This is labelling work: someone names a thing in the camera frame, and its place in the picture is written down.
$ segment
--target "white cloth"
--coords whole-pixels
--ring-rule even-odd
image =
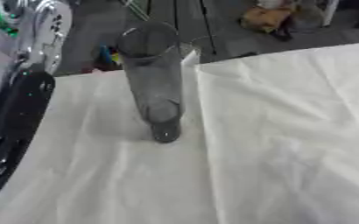
[[[359,45],[184,68],[154,143],[123,72],[59,78],[0,224],[359,223]]]

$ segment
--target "floor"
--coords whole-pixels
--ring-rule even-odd
[[[173,25],[172,1],[153,1],[151,19]],[[279,42],[269,35],[243,29],[236,20],[246,9],[254,5],[252,0],[204,0],[208,9],[208,22],[214,39],[216,54],[213,54],[201,14],[200,1],[180,0],[179,33],[183,42],[202,49],[201,62],[226,60],[239,55],[256,53],[278,53],[323,46],[337,46],[359,43],[359,29],[353,25],[358,11],[342,10],[335,15],[330,27],[312,31],[296,31],[294,39]]]

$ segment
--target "table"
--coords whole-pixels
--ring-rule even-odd
[[[154,143],[123,72],[58,78],[1,224],[359,223],[359,44],[184,67]]]

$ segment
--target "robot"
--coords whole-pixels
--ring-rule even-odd
[[[0,190],[44,116],[71,25],[62,0],[0,0]]]

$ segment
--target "glass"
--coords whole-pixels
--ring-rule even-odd
[[[117,50],[142,118],[160,143],[180,136],[182,78],[180,42],[168,24],[146,22],[126,31]]]

